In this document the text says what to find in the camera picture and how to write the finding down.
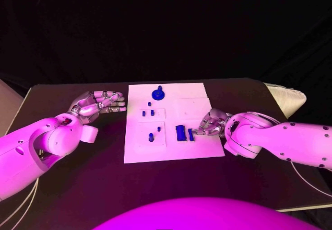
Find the dark table surface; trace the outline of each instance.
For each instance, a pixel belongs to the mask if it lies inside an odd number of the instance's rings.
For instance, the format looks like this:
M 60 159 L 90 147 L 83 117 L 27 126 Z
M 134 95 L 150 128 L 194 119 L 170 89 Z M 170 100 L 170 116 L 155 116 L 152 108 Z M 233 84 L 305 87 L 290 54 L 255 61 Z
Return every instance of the dark table surface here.
M 261 82 L 219 79 L 163 83 L 186 82 L 203 82 L 213 108 L 232 114 L 255 111 L 285 121 Z M 145 83 L 36 85 L 8 132 L 66 112 L 85 91 L 119 91 L 127 96 L 128 85 Z M 226 197 L 272 209 L 332 204 L 330 198 L 300 180 L 290 163 L 264 149 L 255 159 L 225 150 L 225 157 L 124 164 L 125 116 L 125 112 L 102 114 L 90 124 L 99 129 L 95 143 L 80 142 L 40 177 L 34 201 L 17 229 L 90 229 L 129 209 L 178 197 Z M 310 183 L 330 192 L 317 169 L 295 167 Z M 0 220 L 14 211 L 31 186 L 0 202 Z M 4 229 L 14 225 L 23 211 Z

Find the cable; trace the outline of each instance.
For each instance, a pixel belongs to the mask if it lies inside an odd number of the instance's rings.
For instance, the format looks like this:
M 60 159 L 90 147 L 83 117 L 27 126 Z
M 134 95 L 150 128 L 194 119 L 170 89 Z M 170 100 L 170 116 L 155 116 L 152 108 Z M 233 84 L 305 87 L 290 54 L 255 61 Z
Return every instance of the cable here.
M 34 185 L 33 185 L 33 188 L 31 188 L 31 191 L 28 193 L 28 195 L 25 196 L 25 199 L 24 201 L 21 202 L 20 206 L 17 207 L 17 209 L 14 210 L 14 212 L 11 213 L 11 215 L 7 217 L 7 219 L 2 221 L 2 223 L 0 224 L 0 227 L 4 225 L 4 223 L 8 221 L 8 219 L 11 218 L 11 216 L 17 213 L 17 211 L 20 210 L 21 206 L 24 205 L 28 197 L 31 196 L 31 193 L 33 193 L 33 190 L 36 191 L 36 187 L 37 187 L 37 181 L 38 181 L 38 178 L 36 179 L 36 182 L 34 182 Z
M 36 189 L 34 189 L 34 192 L 33 192 L 33 197 L 31 197 L 31 200 L 30 200 L 28 206 L 27 206 L 27 208 L 25 208 L 25 211 L 24 211 L 24 213 L 23 213 L 23 216 L 20 217 L 20 219 L 18 219 L 18 221 L 17 221 L 15 225 L 12 226 L 11 230 L 14 230 L 15 226 L 18 225 L 18 223 L 20 223 L 20 221 L 21 221 L 21 219 L 23 219 L 23 217 L 24 217 L 24 215 L 25 215 L 27 211 L 28 211 L 28 208 L 30 208 L 31 203 L 33 203 L 33 198 L 34 198 L 34 195 L 36 195 Z
M 327 195 L 329 197 L 332 197 L 332 195 L 329 195 L 327 193 L 324 193 L 323 191 L 320 191 L 320 190 L 305 181 L 305 179 L 301 177 L 300 173 L 298 173 L 297 170 L 295 170 L 295 167 L 294 167 L 293 162 L 290 162 L 290 163 L 291 163 L 291 166 L 293 166 L 293 168 L 294 168 L 294 171 L 295 171 L 297 175 L 300 176 L 300 178 L 301 178 L 301 180 L 305 182 L 305 184 L 307 184 L 314 190 L 317 190 L 321 194 L 324 194 L 324 195 Z

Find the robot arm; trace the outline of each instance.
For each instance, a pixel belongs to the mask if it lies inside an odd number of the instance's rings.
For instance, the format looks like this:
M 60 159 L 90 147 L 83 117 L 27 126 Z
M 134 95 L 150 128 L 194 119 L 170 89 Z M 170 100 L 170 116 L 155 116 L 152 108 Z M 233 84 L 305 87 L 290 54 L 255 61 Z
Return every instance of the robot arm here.
M 236 115 L 212 109 L 204 116 L 197 135 L 226 138 L 223 148 L 233 154 L 255 158 L 265 148 L 281 160 L 332 169 L 332 127 L 280 122 L 264 114 Z
M 69 111 L 46 118 L 0 138 L 0 201 L 15 194 L 75 150 L 79 141 L 93 143 L 90 123 L 101 113 L 125 111 L 122 94 L 83 93 Z

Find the white board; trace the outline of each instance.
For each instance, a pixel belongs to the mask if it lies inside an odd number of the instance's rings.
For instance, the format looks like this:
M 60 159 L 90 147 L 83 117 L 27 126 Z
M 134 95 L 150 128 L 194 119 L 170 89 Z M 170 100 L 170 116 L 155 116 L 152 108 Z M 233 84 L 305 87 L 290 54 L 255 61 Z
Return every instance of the white board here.
M 217 136 L 194 135 L 194 141 L 189 141 L 187 129 L 197 129 L 210 110 L 203 84 L 160 84 L 164 92 L 160 101 L 151 98 L 157 86 L 128 86 L 124 163 L 225 156 Z M 177 125 L 184 125 L 187 141 L 176 140 Z M 152 133 L 152 142 L 148 141 L 148 133 Z

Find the black backdrop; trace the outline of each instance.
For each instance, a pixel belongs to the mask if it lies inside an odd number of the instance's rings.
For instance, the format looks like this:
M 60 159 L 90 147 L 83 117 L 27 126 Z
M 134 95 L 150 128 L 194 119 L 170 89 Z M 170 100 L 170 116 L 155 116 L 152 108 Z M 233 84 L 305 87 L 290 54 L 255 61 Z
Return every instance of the black backdrop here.
M 249 77 L 304 92 L 290 120 L 332 125 L 330 1 L 2 0 L 0 20 L 0 78 L 21 96 L 36 84 Z

